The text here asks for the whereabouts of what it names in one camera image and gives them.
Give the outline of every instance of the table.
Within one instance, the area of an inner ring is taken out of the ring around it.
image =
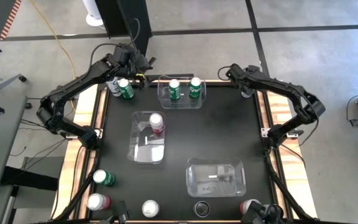
[[[207,80],[207,82],[220,83],[221,81]],[[97,86],[93,86],[81,93],[74,121],[80,125],[91,125],[91,123],[93,123],[95,128],[100,128],[104,123],[104,115],[106,114],[106,93],[106,89],[98,90]],[[262,97],[262,93],[258,92],[258,106],[260,108],[260,113],[263,117],[262,124],[264,127],[267,128],[269,126],[267,122],[267,109],[271,111],[272,120],[275,124],[283,123],[291,118],[288,100],[285,97],[268,92],[266,98],[269,100],[269,104],[265,104],[265,101]],[[296,152],[300,153],[300,150],[297,147],[298,141],[287,140],[285,144],[294,149]],[[84,163],[85,151],[83,149],[80,149],[81,152],[79,155],[79,160],[77,166],[74,167],[75,158],[79,147],[79,141],[69,142],[69,145],[67,147],[62,176],[60,179],[61,191],[59,193],[57,212],[55,216],[60,214],[60,212],[69,203],[71,195],[71,185],[73,181],[75,185],[74,192],[76,192],[78,182],[80,181],[81,171],[86,170],[87,172],[89,172],[91,166],[93,165],[94,153],[91,152],[89,155],[89,161]],[[275,158],[271,156],[271,159],[275,165]],[[293,194],[297,202],[304,208],[307,213],[309,213],[313,217],[316,217],[313,198],[311,197],[307,175],[302,162],[299,161],[296,156],[292,155],[290,152],[286,151],[286,149],[282,147],[280,148],[280,160],[283,164],[283,170],[289,191]],[[73,179],[74,170],[76,170],[76,175]],[[280,204],[280,206],[284,207],[282,195],[277,189],[277,187],[276,192],[278,196],[278,203]],[[86,199],[89,193],[90,187],[88,187],[87,191],[84,193],[82,201],[78,207],[78,212],[76,213],[76,217],[78,218],[84,218],[87,216],[88,212],[86,209]]]
[[[56,190],[56,178],[24,172],[21,169],[6,166],[26,102],[27,98],[25,96],[0,96],[0,107],[5,109],[5,113],[0,115],[0,184],[24,185],[45,190]]]

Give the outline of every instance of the table frame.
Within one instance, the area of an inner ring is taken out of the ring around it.
[[[223,83],[221,80],[206,80],[207,82]],[[79,125],[91,125],[94,128],[102,128],[104,123],[104,117],[106,115],[106,108],[109,99],[108,89],[98,89],[98,85],[92,86],[83,93],[80,94],[74,122]],[[258,104],[258,114],[260,115],[260,126],[261,128],[269,128],[273,124],[282,124],[291,119],[291,111],[288,104],[288,99],[284,96],[280,96],[271,92],[258,91],[255,95]],[[284,144],[295,152],[301,154],[298,145],[298,140],[287,139]],[[90,172],[95,158],[94,151],[83,150],[80,148],[81,143],[78,140],[70,141],[67,145],[67,151],[65,160],[63,163],[62,174],[59,180],[59,199],[57,204],[57,211],[55,217],[59,216],[63,209],[68,205],[70,199],[78,190],[79,184],[85,180],[85,176]],[[75,165],[76,155],[78,150],[81,150],[78,155],[77,166]],[[316,210],[311,196],[308,178],[306,175],[305,167],[303,163],[289,152],[284,147],[279,147],[277,151],[274,151],[270,155],[273,168],[284,180],[283,183],[287,186],[295,200],[302,206],[305,212],[312,217],[316,216]],[[81,198],[81,202],[76,205],[74,212],[70,215],[70,218],[88,218],[89,210],[86,207],[87,198],[91,192],[91,184],[86,189],[85,193]],[[279,206],[284,209],[285,217],[291,217],[292,212],[286,210],[288,207],[286,200],[280,189],[275,185],[275,192],[273,193],[273,199],[277,201]],[[153,221],[133,221],[133,222],[153,222]],[[176,221],[163,221],[164,223],[171,223]]]

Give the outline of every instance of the white can lid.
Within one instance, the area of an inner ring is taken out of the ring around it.
[[[199,86],[199,85],[201,85],[201,80],[200,80],[199,78],[197,78],[197,77],[192,78],[190,82],[191,82],[191,84],[192,84],[193,86]]]
[[[177,79],[173,79],[173,80],[169,81],[169,86],[172,88],[178,87],[179,84],[180,84],[180,82]]]
[[[162,124],[162,116],[158,113],[153,113],[150,115],[149,122],[151,125],[160,125]]]
[[[103,198],[100,194],[91,194],[91,196],[88,197],[88,202],[86,203],[86,206],[90,210],[97,210],[100,206],[102,206]]]
[[[94,174],[93,174],[93,180],[96,183],[102,183],[106,178],[106,171],[104,170],[97,170]]]
[[[142,206],[143,215],[147,218],[152,218],[158,214],[160,208],[154,200],[146,201]]]
[[[126,79],[126,78],[120,79],[120,80],[118,81],[118,85],[119,85],[120,87],[126,87],[126,86],[129,85],[129,81],[128,81],[128,79]]]

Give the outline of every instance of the yellow cable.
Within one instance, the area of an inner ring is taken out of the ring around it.
[[[30,0],[31,4],[34,6],[34,9],[38,12],[38,14],[40,14],[40,16],[42,17],[42,19],[44,20],[44,22],[47,24],[48,28],[50,29],[50,31],[53,33],[53,36],[55,37],[57,43],[59,44],[59,47],[61,48],[62,51],[64,51],[64,53],[67,55],[68,60],[70,61],[70,65],[71,65],[71,69],[73,71],[73,79],[76,78],[76,72],[75,72],[75,67],[74,67],[74,63],[70,57],[70,55],[67,53],[67,51],[65,50],[65,48],[62,46],[62,44],[60,43],[60,40],[57,38],[57,35],[55,33],[55,31],[52,29],[52,27],[50,26],[49,22],[47,21],[47,19],[45,18],[45,16],[41,13],[41,11],[37,8],[37,6],[35,5],[35,3],[33,2],[33,0]],[[74,107],[74,102],[73,100],[70,101],[71,106],[73,107],[73,110],[75,111],[75,107]]]

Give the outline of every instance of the gray floor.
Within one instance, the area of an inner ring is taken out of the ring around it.
[[[57,34],[103,33],[85,24],[81,1],[35,0]],[[252,1],[258,27],[358,25],[358,1],[299,0]],[[250,27],[245,1],[241,0],[147,0],[153,30]],[[24,1],[9,36],[50,35],[28,1]],[[358,95],[358,30],[270,32],[260,34],[270,75],[303,85],[326,105],[319,128],[301,148],[306,161],[317,214],[322,220],[358,223],[358,128],[346,121],[346,103]],[[77,74],[86,70],[93,47],[102,42],[127,39],[78,39],[62,43],[73,58]],[[28,83],[16,82],[3,94],[44,96],[72,79],[70,64],[53,40],[0,42],[3,77],[22,73]],[[96,52],[97,60],[112,48]],[[149,74],[194,73],[216,78],[219,67],[238,63],[258,65],[251,33],[154,36],[148,57],[157,57]],[[37,107],[37,101],[31,101]],[[37,121],[36,109],[24,119]],[[66,113],[71,111],[67,105]],[[351,105],[352,117],[358,106]],[[313,125],[302,127],[306,134]],[[19,167],[23,156],[34,156],[57,142],[59,136],[45,131],[21,129],[12,153],[27,146],[23,155],[11,157]],[[61,146],[51,156],[62,156]],[[51,209],[22,210],[15,223],[46,220]]]

